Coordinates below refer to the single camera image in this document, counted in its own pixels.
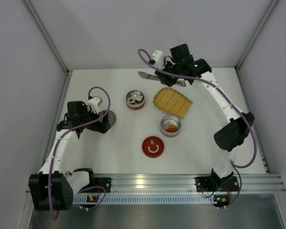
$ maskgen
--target orange food item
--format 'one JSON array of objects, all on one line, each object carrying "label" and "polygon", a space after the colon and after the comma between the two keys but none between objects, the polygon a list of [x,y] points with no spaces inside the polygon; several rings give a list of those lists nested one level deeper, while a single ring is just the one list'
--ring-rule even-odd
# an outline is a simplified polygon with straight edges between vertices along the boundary
[{"label": "orange food item", "polygon": [[175,125],[170,125],[165,131],[169,133],[175,133],[178,131],[178,128]]}]

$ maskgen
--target round container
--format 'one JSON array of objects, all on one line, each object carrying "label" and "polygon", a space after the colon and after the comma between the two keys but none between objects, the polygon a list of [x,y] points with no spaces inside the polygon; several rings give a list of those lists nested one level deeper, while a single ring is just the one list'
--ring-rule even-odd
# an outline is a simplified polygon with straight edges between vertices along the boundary
[{"label": "round container", "polygon": [[[101,111],[100,112],[100,116],[102,116],[106,111]],[[111,127],[114,126],[114,124],[116,123],[116,115],[113,111],[109,110],[108,111],[108,122],[110,124]]]},{"label": "round container", "polygon": [[[173,133],[167,132],[166,130],[169,128],[170,125],[176,126],[178,130]],[[165,116],[160,122],[161,133],[167,137],[177,136],[180,133],[180,129],[181,129],[181,120],[176,116],[173,115]]]},{"label": "round container", "polygon": [[139,110],[145,105],[145,96],[143,92],[133,90],[126,95],[126,104],[132,110]]},{"label": "round container", "polygon": [[160,138],[151,136],[143,141],[142,150],[146,156],[157,158],[161,156],[164,151],[164,143]]}]

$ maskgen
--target white table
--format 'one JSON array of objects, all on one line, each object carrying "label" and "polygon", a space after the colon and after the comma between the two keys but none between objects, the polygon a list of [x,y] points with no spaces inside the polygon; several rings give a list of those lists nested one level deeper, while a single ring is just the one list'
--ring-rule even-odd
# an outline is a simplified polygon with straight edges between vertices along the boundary
[{"label": "white table", "polygon": [[[95,173],[111,174],[209,174],[217,159],[219,147],[213,135],[221,127],[208,104],[191,86],[174,86],[193,101],[178,136],[165,137],[159,129],[160,120],[167,114],[153,105],[156,93],[164,87],[160,82],[141,79],[138,71],[153,73],[150,69],[99,69],[74,70],[61,114],[67,112],[68,101],[88,100],[88,90],[103,87],[110,95],[111,110],[117,122],[107,133],[84,130],[74,148],[68,167],[70,171],[91,167]],[[247,112],[245,101],[233,68],[215,68],[214,75],[232,101]],[[145,95],[145,106],[137,111],[126,106],[125,96],[134,89]],[[107,108],[106,95],[95,90],[91,95],[103,98],[102,110]],[[149,136],[160,137],[165,144],[163,154],[148,158],[142,151],[142,142]],[[244,144],[233,150],[237,165],[248,163],[253,154],[253,142],[249,136]],[[264,165],[258,152],[255,162],[242,174],[263,174]]]}]

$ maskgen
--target gray floor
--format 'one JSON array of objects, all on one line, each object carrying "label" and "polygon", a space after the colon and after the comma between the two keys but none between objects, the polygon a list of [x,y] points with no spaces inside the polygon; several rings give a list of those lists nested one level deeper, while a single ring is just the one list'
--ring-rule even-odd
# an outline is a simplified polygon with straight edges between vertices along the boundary
[{"label": "gray floor", "polygon": [[111,205],[72,208],[57,221],[34,212],[30,229],[282,229],[273,196],[241,195],[227,210],[205,205]]}]

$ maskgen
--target white wall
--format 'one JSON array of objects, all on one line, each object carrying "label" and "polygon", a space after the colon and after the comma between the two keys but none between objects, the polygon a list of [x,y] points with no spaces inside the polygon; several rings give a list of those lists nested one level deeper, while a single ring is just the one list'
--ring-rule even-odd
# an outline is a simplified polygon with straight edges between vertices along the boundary
[{"label": "white wall", "polygon": [[0,229],[38,171],[64,73],[20,0],[0,0]]},{"label": "white wall", "polygon": [[286,186],[286,0],[281,1],[240,69],[273,173]]},{"label": "white wall", "polygon": [[234,67],[271,0],[31,0],[69,68],[145,67],[137,55],[188,43]]}]

